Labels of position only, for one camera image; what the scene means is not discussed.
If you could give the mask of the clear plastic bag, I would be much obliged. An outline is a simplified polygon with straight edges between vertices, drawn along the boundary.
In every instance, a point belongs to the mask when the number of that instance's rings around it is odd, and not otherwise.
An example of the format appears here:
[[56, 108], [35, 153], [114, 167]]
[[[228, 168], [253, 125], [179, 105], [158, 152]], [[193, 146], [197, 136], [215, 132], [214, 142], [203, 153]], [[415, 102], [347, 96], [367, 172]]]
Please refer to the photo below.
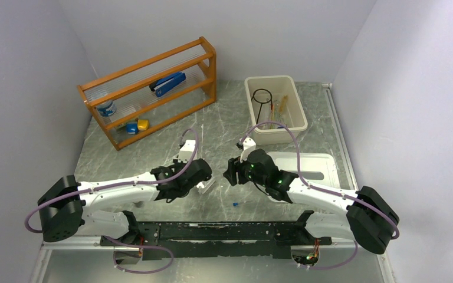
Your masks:
[[196, 188], [198, 190], [198, 193], [200, 195], [203, 195], [205, 194], [212, 186], [213, 184], [215, 183], [216, 179], [215, 177], [211, 177], [209, 180], [207, 181], [201, 181], [199, 182], [197, 185], [196, 185]]

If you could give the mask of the colourful plastic spoons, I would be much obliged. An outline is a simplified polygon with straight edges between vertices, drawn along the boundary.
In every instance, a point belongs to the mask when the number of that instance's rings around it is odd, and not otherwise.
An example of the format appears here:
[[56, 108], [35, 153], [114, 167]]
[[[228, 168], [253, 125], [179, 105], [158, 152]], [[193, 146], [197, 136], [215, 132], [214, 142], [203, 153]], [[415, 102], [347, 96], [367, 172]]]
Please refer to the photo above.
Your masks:
[[[271, 103], [270, 121], [279, 122], [278, 104], [276, 102]], [[277, 129], [278, 125], [270, 124], [269, 129]]]

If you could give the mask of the white bin lid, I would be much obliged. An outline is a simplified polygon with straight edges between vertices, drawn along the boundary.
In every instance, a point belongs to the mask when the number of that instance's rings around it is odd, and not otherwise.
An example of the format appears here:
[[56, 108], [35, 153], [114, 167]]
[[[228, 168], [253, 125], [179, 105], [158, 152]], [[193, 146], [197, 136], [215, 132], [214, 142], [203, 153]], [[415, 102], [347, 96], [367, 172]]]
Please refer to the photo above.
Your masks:
[[[268, 152], [279, 169], [298, 173], [297, 156], [292, 152]], [[341, 188], [333, 156], [325, 153], [300, 153], [301, 175], [319, 185]]]

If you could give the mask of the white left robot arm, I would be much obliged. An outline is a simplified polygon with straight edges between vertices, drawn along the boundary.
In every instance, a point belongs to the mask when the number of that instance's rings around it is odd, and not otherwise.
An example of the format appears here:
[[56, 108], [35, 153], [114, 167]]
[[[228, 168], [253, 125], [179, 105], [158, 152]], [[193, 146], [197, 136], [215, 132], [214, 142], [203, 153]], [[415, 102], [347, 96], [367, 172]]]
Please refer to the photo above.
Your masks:
[[140, 229], [129, 212], [107, 209], [125, 203], [184, 198], [201, 182], [209, 181], [212, 169], [204, 159], [175, 161], [135, 177], [105, 182], [78, 182], [73, 175], [60, 178], [37, 202], [45, 242], [58, 242], [73, 235], [100, 235], [132, 245]]

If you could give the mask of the black metal ring tripod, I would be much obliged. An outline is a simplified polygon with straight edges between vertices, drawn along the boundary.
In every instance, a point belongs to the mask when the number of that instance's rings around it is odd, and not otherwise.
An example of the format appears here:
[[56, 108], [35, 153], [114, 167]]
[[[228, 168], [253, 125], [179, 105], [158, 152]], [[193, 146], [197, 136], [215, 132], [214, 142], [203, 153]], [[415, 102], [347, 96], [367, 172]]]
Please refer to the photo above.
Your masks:
[[251, 101], [258, 104], [258, 112], [255, 119], [256, 123], [261, 121], [261, 115], [263, 113], [268, 114], [268, 118], [272, 117], [274, 103], [271, 91], [265, 88], [258, 88], [253, 91]]

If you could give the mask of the tan test tube brush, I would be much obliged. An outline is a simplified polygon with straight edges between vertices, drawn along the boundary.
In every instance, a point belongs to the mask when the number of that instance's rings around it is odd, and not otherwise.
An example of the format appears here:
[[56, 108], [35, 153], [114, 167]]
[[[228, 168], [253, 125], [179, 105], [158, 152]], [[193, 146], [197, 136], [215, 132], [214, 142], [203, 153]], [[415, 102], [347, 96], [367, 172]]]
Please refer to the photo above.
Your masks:
[[284, 120], [284, 116], [286, 115], [287, 112], [287, 102], [288, 102], [288, 96], [285, 95], [283, 96], [278, 104], [278, 115], [281, 120]]

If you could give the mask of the blue capped pins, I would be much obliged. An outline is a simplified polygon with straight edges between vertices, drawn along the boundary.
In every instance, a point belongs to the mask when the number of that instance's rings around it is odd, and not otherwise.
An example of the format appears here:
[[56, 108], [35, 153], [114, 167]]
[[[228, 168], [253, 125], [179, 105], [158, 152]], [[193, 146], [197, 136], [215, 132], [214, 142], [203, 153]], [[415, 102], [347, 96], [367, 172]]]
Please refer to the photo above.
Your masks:
[[240, 206], [240, 205], [244, 205], [244, 204], [247, 204], [247, 203], [250, 203], [251, 201], [242, 201], [242, 202], [234, 202], [232, 203], [233, 207], [237, 207], [237, 206]]

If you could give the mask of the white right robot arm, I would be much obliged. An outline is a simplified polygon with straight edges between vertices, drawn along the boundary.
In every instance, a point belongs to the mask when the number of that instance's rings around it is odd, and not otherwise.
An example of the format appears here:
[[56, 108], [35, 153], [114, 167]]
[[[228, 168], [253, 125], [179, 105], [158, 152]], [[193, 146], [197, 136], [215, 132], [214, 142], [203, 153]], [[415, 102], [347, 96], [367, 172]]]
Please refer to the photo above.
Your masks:
[[331, 237], [356, 241], [365, 250], [383, 254], [398, 237], [399, 216], [372, 187], [351, 194], [343, 189], [319, 186], [298, 174], [279, 169], [264, 150], [246, 158], [233, 157], [223, 174], [231, 186], [253, 183], [270, 199], [322, 209], [295, 228], [299, 243]]

